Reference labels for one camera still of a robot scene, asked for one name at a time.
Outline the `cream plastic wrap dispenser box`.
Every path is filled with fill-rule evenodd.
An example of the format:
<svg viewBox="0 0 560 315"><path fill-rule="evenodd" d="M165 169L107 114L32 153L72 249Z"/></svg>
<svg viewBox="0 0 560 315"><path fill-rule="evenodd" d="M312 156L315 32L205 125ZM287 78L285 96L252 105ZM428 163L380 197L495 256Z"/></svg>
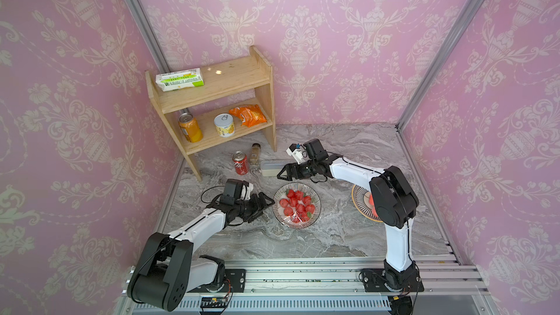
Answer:
<svg viewBox="0 0 560 315"><path fill-rule="evenodd" d="M277 177L283 168L290 163L289 160L263 160L260 163L260 173L264 177Z"/></svg>

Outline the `striped plate of peaches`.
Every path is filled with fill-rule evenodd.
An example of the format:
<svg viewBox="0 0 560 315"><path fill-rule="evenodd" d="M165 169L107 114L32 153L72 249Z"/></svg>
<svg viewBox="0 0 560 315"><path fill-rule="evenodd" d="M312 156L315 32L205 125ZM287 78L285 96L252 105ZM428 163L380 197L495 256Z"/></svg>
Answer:
<svg viewBox="0 0 560 315"><path fill-rule="evenodd" d="M367 191L358 185L354 185L351 189L351 199L355 208L369 220L381 223L381 218L376 213L376 208L373 204L371 192Z"/></svg>

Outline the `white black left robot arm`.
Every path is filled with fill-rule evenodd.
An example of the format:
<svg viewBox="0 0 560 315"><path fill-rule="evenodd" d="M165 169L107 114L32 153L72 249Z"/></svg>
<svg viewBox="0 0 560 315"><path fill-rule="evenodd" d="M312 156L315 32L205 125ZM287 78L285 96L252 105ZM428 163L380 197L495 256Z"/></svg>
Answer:
<svg viewBox="0 0 560 315"><path fill-rule="evenodd" d="M236 220L251 223L275 204L265 193L254 193L247 181L229 179L223 192L208 202L196 218L171 233L153 233L144 245L128 283L127 296L137 304L175 310L191 291L225 293L215 306L226 309L234 291L244 289L244 271L228 270L224 260L195 252L214 234Z"/></svg>

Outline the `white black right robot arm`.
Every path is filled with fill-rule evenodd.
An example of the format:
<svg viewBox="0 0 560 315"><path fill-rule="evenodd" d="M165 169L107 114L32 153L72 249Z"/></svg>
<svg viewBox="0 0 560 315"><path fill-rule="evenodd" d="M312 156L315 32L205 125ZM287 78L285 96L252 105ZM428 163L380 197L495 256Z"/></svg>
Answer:
<svg viewBox="0 0 560 315"><path fill-rule="evenodd" d="M366 189L385 226L384 279L388 288L401 291L416 280L419 272L411 254L411 230L419 199L398 167L378 169L347 160L325 150L318 139L291 144L287 154L295 161L284 165L278 179L294 181L322 175Z"/></svg>

